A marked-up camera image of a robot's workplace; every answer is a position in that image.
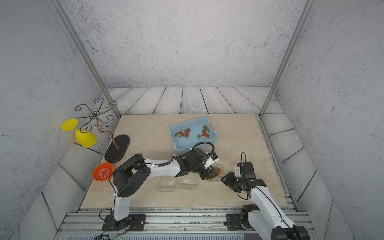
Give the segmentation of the light blue perforated basket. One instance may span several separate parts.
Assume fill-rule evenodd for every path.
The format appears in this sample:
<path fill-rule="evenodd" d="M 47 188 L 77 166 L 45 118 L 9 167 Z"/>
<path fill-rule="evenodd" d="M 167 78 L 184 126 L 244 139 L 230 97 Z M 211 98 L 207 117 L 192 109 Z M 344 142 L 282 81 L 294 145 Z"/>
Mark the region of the light blue perforated basket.
<path fill-rule="evenodd" d="M 202 127 L 206 125 L 210 130 L 209 138 L 201 138 L 200 140 L 197 138 L 197 135 L 202 132 Z M 182 131 L 185 129 L 191 129 L 190 135 L 188 138 L 180 138 L 175 137 L 174 134 L 178 131 Z M 183 122 L 180 124 L 176 124 L 169 127 L 169 133 L 173 139 L 173 145 L 178 154 L 184 154 L 188 152 L 195 144 L 200 142 L 210 142 L 215 144 L 219 134 L 214 130 L 211 126 L 211 122 L 207 117 L 201 117 L 194 120 L 190 120 L 187 122 Z"/>

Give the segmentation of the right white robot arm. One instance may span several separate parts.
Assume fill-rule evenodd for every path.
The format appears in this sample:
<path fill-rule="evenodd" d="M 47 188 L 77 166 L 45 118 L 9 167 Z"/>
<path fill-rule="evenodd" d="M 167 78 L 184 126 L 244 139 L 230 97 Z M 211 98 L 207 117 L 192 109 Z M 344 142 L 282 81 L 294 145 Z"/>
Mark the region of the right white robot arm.
<path fill-rule="evenodd" d="M 221 181 L 237 194 L 247 193 L 239 214 L 227 214 L 224 225 L 229 231 L 255 230 L 261 240 L 309 240 L 310 234 L 303 226 L 296 225 L 278 206 L 266 183 L 257 179 L 251 162 L 240 162 L 235 172 L 229 172 Z"/>

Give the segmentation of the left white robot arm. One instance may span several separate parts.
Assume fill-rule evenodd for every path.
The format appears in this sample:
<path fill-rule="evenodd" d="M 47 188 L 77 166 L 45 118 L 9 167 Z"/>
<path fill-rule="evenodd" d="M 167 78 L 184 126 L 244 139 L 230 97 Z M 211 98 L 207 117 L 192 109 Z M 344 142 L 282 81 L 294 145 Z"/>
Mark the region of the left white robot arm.
<path fill-rule="evenodd" d="M 132 195 L 148 178 L 182 177 L 189 173 L 199 174 L 202 180 L 216 177 L 213 164 L 219 161 L 215 152 L 204 153 L 199 148 L 190 149 L 169 161 L 150 160 L 136 154 L 120 165 L 113 173 L 110 184 L 114 188 L 114 206 L 106 216 L 102 230 L 125 231 L 135 222 L 130 216 Z"/>

